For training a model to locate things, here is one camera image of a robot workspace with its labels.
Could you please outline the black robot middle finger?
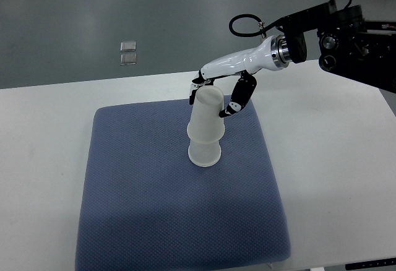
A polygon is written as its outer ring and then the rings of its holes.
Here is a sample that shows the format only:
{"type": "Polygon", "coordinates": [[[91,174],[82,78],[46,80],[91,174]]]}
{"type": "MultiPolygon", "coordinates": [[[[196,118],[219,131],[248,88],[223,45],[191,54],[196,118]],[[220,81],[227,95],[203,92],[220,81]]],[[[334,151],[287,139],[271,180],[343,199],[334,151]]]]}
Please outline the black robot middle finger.
{"type": "Polygon", "coordinates": [[[213,85],[214,80],[213,79],[205,79],[204,76],[202,75],[201,71],[197,73],[195,78],[192,80],[192,85],[193,86],[204,86],[204,85],[213,85]]]}

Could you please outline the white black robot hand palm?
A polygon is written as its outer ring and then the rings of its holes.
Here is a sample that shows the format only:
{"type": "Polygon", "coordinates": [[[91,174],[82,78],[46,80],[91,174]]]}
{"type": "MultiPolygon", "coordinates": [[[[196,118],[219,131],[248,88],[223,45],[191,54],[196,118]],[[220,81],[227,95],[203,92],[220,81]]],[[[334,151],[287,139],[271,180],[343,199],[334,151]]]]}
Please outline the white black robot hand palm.
{"type": "Polygon", "coordinates": [[[270,36],[256,48],[231,53],[211,61],[200,69],[200,74],[203,78],[217,78],[235,75],[242,71],[251,75],[261,69],[277,71],[278,56],[275,48],[277,39],[278,37],[270,36]]]}

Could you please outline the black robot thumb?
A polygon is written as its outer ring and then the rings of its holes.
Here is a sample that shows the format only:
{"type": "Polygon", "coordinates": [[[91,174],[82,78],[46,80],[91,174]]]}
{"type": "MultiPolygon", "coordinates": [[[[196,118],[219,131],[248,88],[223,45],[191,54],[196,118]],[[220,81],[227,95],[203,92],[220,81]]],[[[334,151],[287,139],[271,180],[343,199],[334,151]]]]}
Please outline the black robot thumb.
{"type": "Polygon", "coordinates": [[[225,118],[240,112],[249,102],[257,86],[256,78],[248,73],[241,73],[233,92],[229,104],[224,110],[219,112],[220,118],[225,118]]]}

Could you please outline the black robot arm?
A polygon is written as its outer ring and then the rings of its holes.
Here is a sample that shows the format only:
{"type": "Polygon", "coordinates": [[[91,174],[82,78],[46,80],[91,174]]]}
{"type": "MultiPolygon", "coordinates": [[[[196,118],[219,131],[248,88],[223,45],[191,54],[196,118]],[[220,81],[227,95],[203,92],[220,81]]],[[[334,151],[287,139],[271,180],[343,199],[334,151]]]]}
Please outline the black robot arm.
{"type": "Polygon", "coordinates": [[[241,38],[260,37],[260,45],[218,58],[204,65],[192,80],[189,102],[197,91],[232,75],[239,77],[221,118],[240,112],[257,86],[261,69],[279,71],[289,63],[307,60],[304,34],[317,32],[319,67],[326,72],[395,91],[395,22],[365,20],[361,6],[348,2],[338,9],[336,0],[279,18],[266,25],[258,16],[240,14],[229,22],[230,32],[241,38]]]}

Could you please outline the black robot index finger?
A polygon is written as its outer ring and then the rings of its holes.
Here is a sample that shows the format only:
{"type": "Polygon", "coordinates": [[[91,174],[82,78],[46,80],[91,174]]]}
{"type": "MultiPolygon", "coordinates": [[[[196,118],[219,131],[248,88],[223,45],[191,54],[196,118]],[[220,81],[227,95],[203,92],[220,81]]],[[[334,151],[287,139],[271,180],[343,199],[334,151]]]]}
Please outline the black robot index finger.
{"type": "Polygon", "coordinates": [[[196,92],[198,89],[201,87],[201,84],[195,84],[192,83],[190,86],[190,92],[189,92],[189,104],[193,105],[196,97],[196,92]]]}

